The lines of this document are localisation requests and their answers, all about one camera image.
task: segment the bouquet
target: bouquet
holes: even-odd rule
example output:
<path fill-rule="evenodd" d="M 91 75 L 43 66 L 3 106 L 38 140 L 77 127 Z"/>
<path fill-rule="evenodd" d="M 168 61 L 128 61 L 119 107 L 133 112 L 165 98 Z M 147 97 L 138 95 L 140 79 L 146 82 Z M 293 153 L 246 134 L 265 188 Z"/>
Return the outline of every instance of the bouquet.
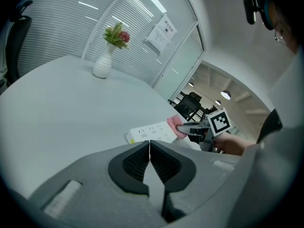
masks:
<path fill-rule="evenodd" d="M 114 28 L 106 28 L 103 37 L 108 43 L 118 47 L 119 49 L 128 48 L 127 43 L 130 40 L 130 34 L 123 30 L 122 22 L 117 23 Z"/>

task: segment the white vase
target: white vase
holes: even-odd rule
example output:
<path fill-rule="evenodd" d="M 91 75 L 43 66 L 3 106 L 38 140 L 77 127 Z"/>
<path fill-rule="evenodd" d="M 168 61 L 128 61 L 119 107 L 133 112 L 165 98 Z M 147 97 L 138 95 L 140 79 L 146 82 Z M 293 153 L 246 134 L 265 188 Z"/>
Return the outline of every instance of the white vase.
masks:
<path fill-rule="evenodd" d="M 112 66 L 112 55 L 116 46 L 108 43 L 104 53 L 98 58 L 93 68 L 93 74 L 98 78 L 107 78 Z"/>

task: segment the pink sponge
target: pink sponge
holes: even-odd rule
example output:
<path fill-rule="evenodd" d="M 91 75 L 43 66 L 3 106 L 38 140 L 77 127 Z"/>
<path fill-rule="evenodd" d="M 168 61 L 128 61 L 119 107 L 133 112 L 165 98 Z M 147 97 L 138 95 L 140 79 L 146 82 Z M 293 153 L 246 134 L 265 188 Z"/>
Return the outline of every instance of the pink sponge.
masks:
<path fill-rule="evenodd" d="M 169 126 L 172 128 L 173 132 L 181 139 L 185 138 L 187 135 L 184 133 L 181 133 L 179 131 L 177 131 L 176 126 L 177 125 L 184 125 L 181 121 L 181 119 L 179 118 L 178 115 L 175 115 L 173 117 L 169 117 L 167 118 L 167 123 L 169 124 Z"/>

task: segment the ceiling lamp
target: ceiling lamp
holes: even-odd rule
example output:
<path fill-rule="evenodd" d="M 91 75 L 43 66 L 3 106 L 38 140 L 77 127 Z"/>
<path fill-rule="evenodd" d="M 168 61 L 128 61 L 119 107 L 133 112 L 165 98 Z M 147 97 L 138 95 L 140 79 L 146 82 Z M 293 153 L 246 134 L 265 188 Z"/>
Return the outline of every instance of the ceiling lamp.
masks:
<path fill-rule="evenodd" d="M 227 99 L 227 100 L 230 100 L 231 99 L 231 93 L 228 91 L 228 90 L 224 90 L 221 92 L 221 95 Z"/>

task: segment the white table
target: white table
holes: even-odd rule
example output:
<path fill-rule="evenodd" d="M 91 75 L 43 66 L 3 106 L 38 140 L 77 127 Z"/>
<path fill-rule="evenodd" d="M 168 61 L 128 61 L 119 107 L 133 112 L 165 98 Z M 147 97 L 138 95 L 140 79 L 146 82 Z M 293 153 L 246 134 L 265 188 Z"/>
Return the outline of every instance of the white table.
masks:
<path fill-rule="evenodd" d="M 93 65 L 62 57 L 0 96 L 1 174 L 24 197 L 77 159 L 127 144 L 131 128 L 177 113 L 142 80 L 116 70 L 99 79 Z M 186 142 L 199 149 L 178 144 Z"/>

